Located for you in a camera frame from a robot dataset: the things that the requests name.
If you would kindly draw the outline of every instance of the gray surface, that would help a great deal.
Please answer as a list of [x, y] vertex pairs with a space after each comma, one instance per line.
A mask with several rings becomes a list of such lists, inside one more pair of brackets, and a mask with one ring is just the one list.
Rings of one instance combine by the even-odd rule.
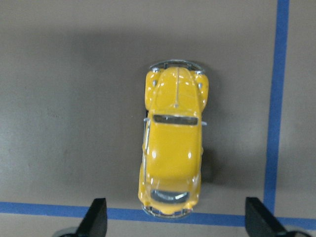
[[[203, 63], [210, 80], [204, 183], [195, 211], [244, 214], [246, 196], [263, 197], [276, 4], [1, 1], [0, 201], [89, 206], [107, 197], [108, 207], [139, 209], [147, 67], [180, 58]], [[291, 4], [278, 216], [315, 218], [313, 4]], [[289, 209], [293, 203], [297, 207]], [[53, 217], [2, 218], [64, 228]], [[50, 218], [58, 219], [56, 226]], [[144, 236], [142, 226], [164, 235], [191, 231], [183, 225], [111, 223], [113, 236]], [[128, 233], [130, 226], [137, 228]], [[41, 229], [22, 227], [10, 236], [25, 231], [43, 236]], [[201, 227], [196, 236], [208, 233], [244, 236], [242, 228], [215, 226]]]
[[315, 13], [315, 1], [291, 2], [276, 193], [279, 216], [316, 218]]
[[53, 237], [59, 230], [78, 227], [80, 222], [80, 218], [0, 214], [1, 236], [7, 237]]

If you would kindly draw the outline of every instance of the yellow toy car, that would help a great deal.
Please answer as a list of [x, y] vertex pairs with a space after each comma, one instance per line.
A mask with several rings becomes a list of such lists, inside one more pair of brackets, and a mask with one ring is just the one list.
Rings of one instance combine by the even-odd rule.
[[145, 212], [178, 218], [192, 211], [200, 193], [208, 79], [202, 67], [185, 60], [150, 68], [138, 198]]

